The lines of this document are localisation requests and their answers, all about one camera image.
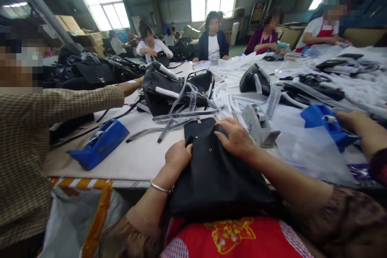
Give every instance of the navy jacket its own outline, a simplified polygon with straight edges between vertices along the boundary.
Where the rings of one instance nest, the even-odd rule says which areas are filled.
[[[221,54],[221,58],[225,55],[229,55],[229,44],[226,40],[226,35],[223,31],[217,32],[218,44],[219,44],[219,52]],[[196,47],[196,57],[199,60],[208,60],[208,32],[204,32],[202,36],[199,38],[198,46]]]

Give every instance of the pink lanyard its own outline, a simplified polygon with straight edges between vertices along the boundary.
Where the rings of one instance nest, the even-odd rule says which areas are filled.
[[[262,41],[263,41],[263,34],[264,34],[264,32],[262,31],[261,42],[260,42],[259,44],[262,44]]]

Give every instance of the purple top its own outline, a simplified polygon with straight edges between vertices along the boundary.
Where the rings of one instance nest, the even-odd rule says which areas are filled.
[[[249,41],[249,44],[247,45],[246,50],[245,50],[245,55],[248,55],[248,54],[251,54],[252,52],[254,52],[254,47],[257,44],[261,44],[262,34],[263,34],[263,27],[260,29],[257,29],[254,32],[254,34],[250,38],[250,41]],[[263,39],[262,43],[265,44],[265,43],[270,43],[270,42],[278,42],[278,33],[276,31],[273,31],[271,33],[271,35],[272,35],[271,41],[270,41],[270,37],[268,37],[267,39]],[[265,52],[266,50],[267,50],[267,48],[261,49],[261,50],[257,51],[257,54],[261,54],[261,53]]]

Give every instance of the white table surface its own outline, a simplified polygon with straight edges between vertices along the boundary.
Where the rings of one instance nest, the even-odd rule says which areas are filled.
[[[269,66],[278,67],[283,66],[280,62],[278,64],[267,63]],[[192,62],[186,62],[178,68],[172,69],[173,72],[179,73],[179,76],[187,76],[190,72],[200,70],[194,69]],[[125,98],[125,104],[132,104],[138,97],[135,92],[129,97]],[[118,116],[129,109],[129,106],[122,108],[110,109],[106,116],[101,120],[101,123]],[[98,120],[104,111],[96,112],[95,119]],[[152,120],[152,115],[148,113],[137,112],[133,110],[127,116],[119,119],[125,125],[130,133],[136,133],[140,130],[151,127],[164,127],[163,124],[157,124]],[[157,139],[161,132],[153,132],[138,137],[130,143],[123,141],[116,149],[114,149],[98,166],[90,171],[84,170],[79,163],[69,157],[65,153],[66,150],[80,148],[82,144],[90,140],[93,132],[79,138],[65,146],[50,151],[46,161],[43,164],[43,171],[50,177],[74,177],[74,178],[91,178],[91,179],[111,179],[114,180],[115,187],[148,187],[149,180],[154,178],[159,170],[164,165],[164,155],[167,150],[177,141],[184,139],[183,128],[170,131],[165,136],[162,143],[158,144]],[[277,147],[267,149],[271,154],[280,157],[281,154]],[[362,158],[351,163],[362,163]]]

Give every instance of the checkered shirt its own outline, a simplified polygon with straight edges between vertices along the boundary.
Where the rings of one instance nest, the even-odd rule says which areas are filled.
[[[115,85],[0,95],[0,249],[45,231],[51,188],[42,163],[49,126],[123,104]]]

